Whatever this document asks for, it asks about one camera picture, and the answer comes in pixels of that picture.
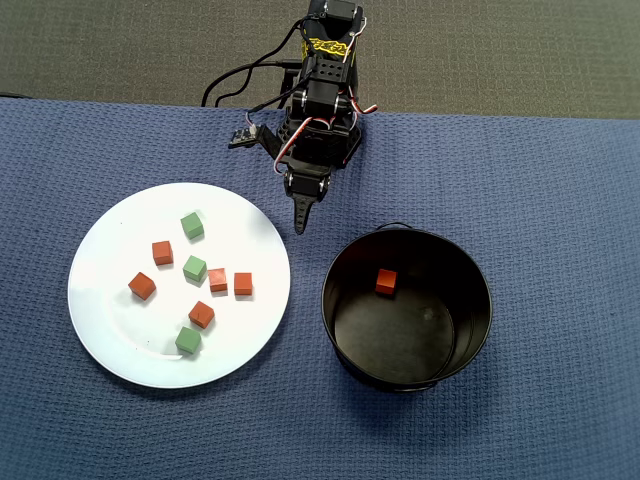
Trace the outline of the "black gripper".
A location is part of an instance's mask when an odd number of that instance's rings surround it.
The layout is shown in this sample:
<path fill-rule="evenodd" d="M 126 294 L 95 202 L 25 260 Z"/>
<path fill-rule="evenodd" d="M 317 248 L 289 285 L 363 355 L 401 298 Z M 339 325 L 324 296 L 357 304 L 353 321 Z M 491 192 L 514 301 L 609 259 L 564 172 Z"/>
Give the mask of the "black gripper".
<path fill-rule="evenodd" d="M 323 167 L 345 168 L 362 140 L 362 130 L 355 123 L 351 129 L 334 125 L 328 129 L 318 121 L 309 122 L 298 134 L 287 153 L 275 164 L 275 172 L 290 159 Z M 317 176 L 288 170 L 284 175 L 285 193 L 294 203 L 294 230 L 302 235 L 306 229 L 311 208 L 321 202 L 328 192 L 330 175 Z"/>

